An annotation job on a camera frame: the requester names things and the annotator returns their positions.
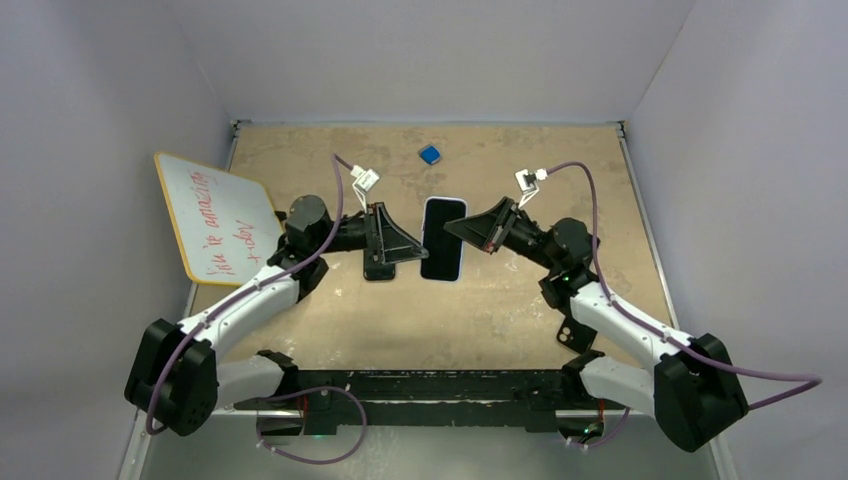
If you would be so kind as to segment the black phone with camera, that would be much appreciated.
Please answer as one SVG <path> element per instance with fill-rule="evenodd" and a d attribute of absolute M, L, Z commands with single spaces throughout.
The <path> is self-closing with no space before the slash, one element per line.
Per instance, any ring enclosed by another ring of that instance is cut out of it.
<path fill-rule="evenodd" d="M 368 252 L 363 253 L 363 278 L 368 282 L 391 281 L 396 276 L 394 264 L 380 263 Z"/>

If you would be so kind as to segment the black phone case edge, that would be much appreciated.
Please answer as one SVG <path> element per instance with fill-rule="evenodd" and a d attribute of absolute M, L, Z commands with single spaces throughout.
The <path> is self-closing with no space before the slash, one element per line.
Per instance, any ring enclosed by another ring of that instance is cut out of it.
<path fill-rule="evenodd" d="M 596 336 L 596 330 L 566 316 L 557 333 L 557 342 L 577 354 L 584 354 L 592 348 Z"/>

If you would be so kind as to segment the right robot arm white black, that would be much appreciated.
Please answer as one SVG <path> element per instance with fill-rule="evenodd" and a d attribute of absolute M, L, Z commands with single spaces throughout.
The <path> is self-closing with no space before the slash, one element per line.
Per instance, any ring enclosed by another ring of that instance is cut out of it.
<path fill-rule="evenodd" d="M 561 381 L 569 404 L 584 407 L 597 398 L 629 407 L 654 419 L 686 452 L 749 413 L 717 337 L 695 338 L 653 318 L 636 323 L 638 309 L 604 289 L 590 268 L 592 235 L 584 222 L 563 218 L 542 230 L 513 200 L 503 198 L 492 209 L 444 228 L 485 253 L 505 247 L 547 269 L 539 282 L 541 295 L 562 313 L 560 342 L 577 355 L 565 365 Z"/>

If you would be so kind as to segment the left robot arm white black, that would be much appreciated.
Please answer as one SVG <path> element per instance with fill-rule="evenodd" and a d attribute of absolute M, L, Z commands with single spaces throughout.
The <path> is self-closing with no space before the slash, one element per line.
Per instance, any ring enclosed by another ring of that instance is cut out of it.
<path fill-rule="evenodd" d="M 169 429 L 190 435 L 214 410 L 254 398 L 275 409 L 295 402 L 297 368 L 289 357 L 264 350 L 245 361 L 220 361 L 319 286 L 329 271 L 323 254 L 361 251 L 380 266 L 429 255 L 381 202 L 332 220 L 320 197 L 301 196 L 285 214 L 283 227 L 276 251 L 244 285 L 199 314 L 178 323 L 159 319 L 144 331 L 124 397 L 146 412 L 151 433 Z"/>

